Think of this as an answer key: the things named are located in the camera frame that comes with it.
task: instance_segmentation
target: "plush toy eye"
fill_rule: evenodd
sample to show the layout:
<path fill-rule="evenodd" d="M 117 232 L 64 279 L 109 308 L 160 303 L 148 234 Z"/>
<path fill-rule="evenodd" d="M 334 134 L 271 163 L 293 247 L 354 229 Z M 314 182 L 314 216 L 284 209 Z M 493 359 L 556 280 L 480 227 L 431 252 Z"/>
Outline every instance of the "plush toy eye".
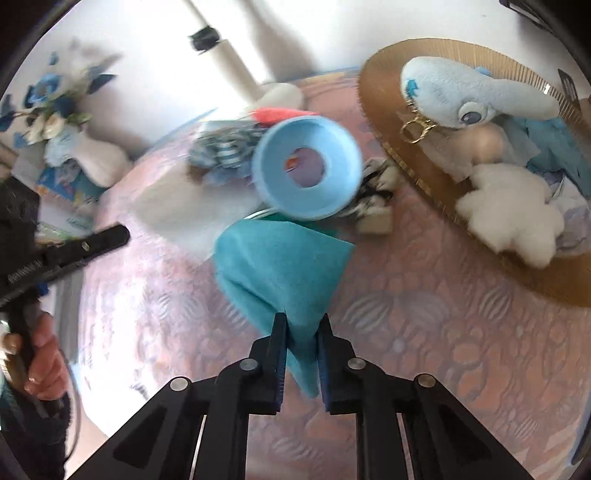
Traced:
<path fill-rule="evenodd" d="M 466 125 L 477 124 L 480 120 L 482 120 L 482 115 L 478 112 L 468 112 L 462 117 L 462 123 Z"/>
<path fill-rule="evenodd" d="M 457 113 L 460 123 L 463 125 L 474 125 L 486 119 L 488 109 L 481 103 L 464 103 Z"/>

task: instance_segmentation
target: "red object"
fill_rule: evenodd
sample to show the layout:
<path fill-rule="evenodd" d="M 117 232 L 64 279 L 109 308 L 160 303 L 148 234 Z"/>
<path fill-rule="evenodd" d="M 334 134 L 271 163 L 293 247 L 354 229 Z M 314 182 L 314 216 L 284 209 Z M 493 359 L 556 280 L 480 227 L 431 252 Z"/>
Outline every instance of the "red object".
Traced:
<path fill-rule="evenodd" d="M 317 112 L 307 112 L 305 110 L 296 110 L 294 108 L 263 107 L 251 112 L 251 117 L 263 125 L 275 125 L 288 118 L 297 116 L 318 115 Z"/>

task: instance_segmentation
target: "striped cloth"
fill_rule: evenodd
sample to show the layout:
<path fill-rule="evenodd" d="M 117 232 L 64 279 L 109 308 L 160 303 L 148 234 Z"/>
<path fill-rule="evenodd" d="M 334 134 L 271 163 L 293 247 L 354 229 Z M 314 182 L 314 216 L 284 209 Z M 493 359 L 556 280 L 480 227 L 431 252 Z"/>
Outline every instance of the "striped cloth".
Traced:
<path fill-rule="evenodd" d="M 251 121 L 216 121 L 203 129 L 189 151 L 189 164 L 210 170 L 204 179 L 214 184 L 250 176 L 252 154 L 268 127 Z"/>

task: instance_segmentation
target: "metal screw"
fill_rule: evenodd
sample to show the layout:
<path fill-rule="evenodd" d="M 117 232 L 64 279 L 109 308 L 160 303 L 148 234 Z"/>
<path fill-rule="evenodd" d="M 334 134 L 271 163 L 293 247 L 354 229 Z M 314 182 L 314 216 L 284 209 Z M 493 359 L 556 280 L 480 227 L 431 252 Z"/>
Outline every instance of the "metal screw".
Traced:
<path fill-rule="evenodd" d="M 435 384 L 437 383 L 437 380 L 435 380 L 435 377 L 429 374 L 421 374 L 418 376 L 418 384 L 421 385 L 422 387 L 425 388 L 431 388 L 434 387 Z"/>
<path fill-rule="evenodd" d="M 365 368 L 365 360 L 363 360 L 362 358 L 351 358 L 349 359 L 349 361 L 347 362 L 347 366 L 351 369 L 351 370 L 363 370 Z"/>
<path fill-rule="evenodd" d="M 183 391 L 188 386 L 189 386 L 189 382 L 187 382 L 186 378 L 182 378 L 182 377 L 175 378 L 174 380 L 172 380 L 172 382 L 170 382 L 170 388 L 171 388 L 171 390 L 174 390 L 175 392 Z"/>
<path fill-rule="evenodd" d="M 258 362 L 254 358 L 245 358 L 240 362 L 240 368 L 246 372 L 254 370 L 256 367 L 258 367 Z"/>

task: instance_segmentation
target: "pink bedspread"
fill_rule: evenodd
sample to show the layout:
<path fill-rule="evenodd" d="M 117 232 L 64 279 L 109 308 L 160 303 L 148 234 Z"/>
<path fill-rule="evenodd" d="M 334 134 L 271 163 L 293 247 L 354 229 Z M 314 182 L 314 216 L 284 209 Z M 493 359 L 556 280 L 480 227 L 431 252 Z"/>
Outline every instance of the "pink bedspread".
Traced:
<path fill-rule="evenodd" d="M 307 108 L 349 129 L 366 158 L 382 154 L 359 108 L 354 74 L 314 77 L 301 87 Z M 95 415 L 111 415 L 117 402 L 111 407 L 107 397 L 125 389 L 147 398 L 175 375 L 216 375 L 257 337 L 217 289 L 210 261 L 193 265 L 128 213 L 133 198 L 182 161 L 193 132 L 184 127 L 152 149 L 102 199 L 98 227 L 121 222 L 132 240 L 86 271 L 80 363 L 85 405 L 105 397 Z M 392 204 L 391 236 L 355 239 L 330 311 L 336 334 L 389 374 L 433 373 L 534 477 L 556 478 L 587 421 L 587 310 L 559 306 L 506 278 L 410 185 Z M 108 394 L 99 391 L 106 384 Z M 250 465 L 265 462 L 269 471 L 353 479 L 354 452 L 353 419 L 325 414 L 322 401 L 303 398 L 289 376 L 281 414 L 251 421 Z"/>

